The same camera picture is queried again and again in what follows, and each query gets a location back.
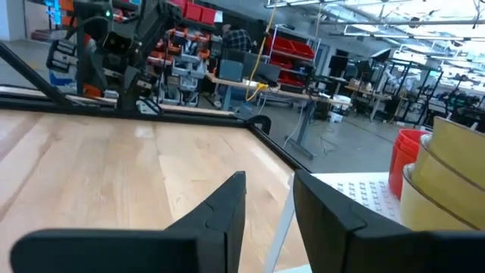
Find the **white pegboard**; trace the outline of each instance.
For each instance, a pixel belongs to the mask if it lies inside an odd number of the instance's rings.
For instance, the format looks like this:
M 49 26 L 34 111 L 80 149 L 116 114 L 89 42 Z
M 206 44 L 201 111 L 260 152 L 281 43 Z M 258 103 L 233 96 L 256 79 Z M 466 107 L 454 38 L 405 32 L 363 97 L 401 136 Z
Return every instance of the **white pegboard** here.
M 399 200 L 390 192 L 388 173 L 314 174 L 354 201 L 401 223 Z

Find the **person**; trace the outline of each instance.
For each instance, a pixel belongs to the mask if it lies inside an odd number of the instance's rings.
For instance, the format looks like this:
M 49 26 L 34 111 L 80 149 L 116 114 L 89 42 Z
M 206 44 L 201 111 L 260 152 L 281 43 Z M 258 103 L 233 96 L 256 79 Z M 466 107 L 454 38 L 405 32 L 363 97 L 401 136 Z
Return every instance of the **person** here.
M 242 52 L 250 52 L 252 39 L 248 32 L 239 26 L 225 24 L 222 26 L 222 46 L 224 49 L 235 49 Z

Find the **yellow cable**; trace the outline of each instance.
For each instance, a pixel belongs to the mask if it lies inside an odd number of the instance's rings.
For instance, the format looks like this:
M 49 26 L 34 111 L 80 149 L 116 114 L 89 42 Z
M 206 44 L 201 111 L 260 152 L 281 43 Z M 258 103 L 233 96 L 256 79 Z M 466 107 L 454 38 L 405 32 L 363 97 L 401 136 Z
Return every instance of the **yellow cable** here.
M 256 94 L 258 94 L 258 92 L 262 89 L 262 87 L 263 86 L 258 86 L 258 88 L 256 88 L 256 91 L 248 99 L 246 98 L 246 101 L 251 102 L 251 100 L 255 98 Z
M 268 25 L 266 26 L 266 33 L 269 33 L 270 31 L 270 28 L 271 28 L 271 24 L 273 23 L 273 18 L 274 18 L 274 14 L 276 13 L 276 6 L 274 6 L 273 8 L 273 11 L 271 12 L 271 17 L 270 17 L 270 20 L 268 22 Z M 261 46 L 259 47 L 259 53 L 258 53 L 258 59 L 256 59 L 256 64 L 255 64 L 255 67 L 252 69 L 252 72 L 251 72 L 251 77 L 249 78 L 249 83 L 252 82 L 252 78 L 255 76 L 256 74 L 256 71 L 258 70 L 258 66 L 259 66 L 259 60 L 261 59 L 261 56 L 263 55 L 263 48 L 264 48 L 264 44 L 266 43 L 266 36 L 264 36 L 263 38 L 263 42 L 261 43 Z M 257 88 L 257 90 L 255 91 L 254 94 L 252 94 L 251 98 L 254 97 L 254 95 L 260 90 L 260 87 Z M 246 87 L 246 101 L 250 101 L 251 99 L 249 99 L 249 85 Z

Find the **stacked bowl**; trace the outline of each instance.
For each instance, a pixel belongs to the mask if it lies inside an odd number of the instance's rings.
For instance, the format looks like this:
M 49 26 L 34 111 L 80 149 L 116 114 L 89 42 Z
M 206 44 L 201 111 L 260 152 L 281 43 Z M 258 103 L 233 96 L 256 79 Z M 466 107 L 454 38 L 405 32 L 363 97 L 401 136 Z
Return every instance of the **stacked bowl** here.
M 485 134 L 435 118 L 403 170 L 402 223 L 416 231 L 485 230 Z

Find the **light wood tabletop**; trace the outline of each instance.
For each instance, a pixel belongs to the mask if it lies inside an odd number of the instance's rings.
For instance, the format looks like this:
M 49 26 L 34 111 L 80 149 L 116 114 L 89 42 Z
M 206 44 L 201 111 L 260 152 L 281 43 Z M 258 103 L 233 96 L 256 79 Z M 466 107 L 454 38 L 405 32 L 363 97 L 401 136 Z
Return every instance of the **light wood tabletop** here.
M 162 230 L 246 171 L 240 272 L 261 272 L 292 170 L 248 130 L 0 110 L 0 272 L 43 228 Z M 278 270 L 308 263 L 295 220 Z

